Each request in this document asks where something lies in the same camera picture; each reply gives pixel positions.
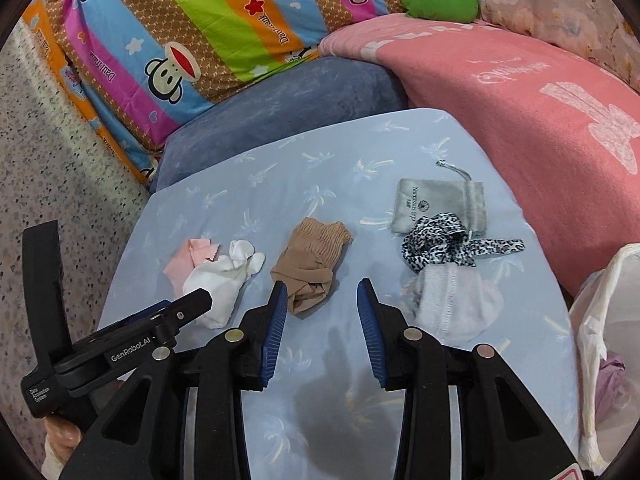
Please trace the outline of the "left hand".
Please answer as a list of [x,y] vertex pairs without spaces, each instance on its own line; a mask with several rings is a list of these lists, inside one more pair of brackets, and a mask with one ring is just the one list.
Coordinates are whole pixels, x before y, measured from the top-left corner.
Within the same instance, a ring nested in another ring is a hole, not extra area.
[[46,430],[46,455],[65,465],[82,440],[80,429],[58,416],[44,419]]

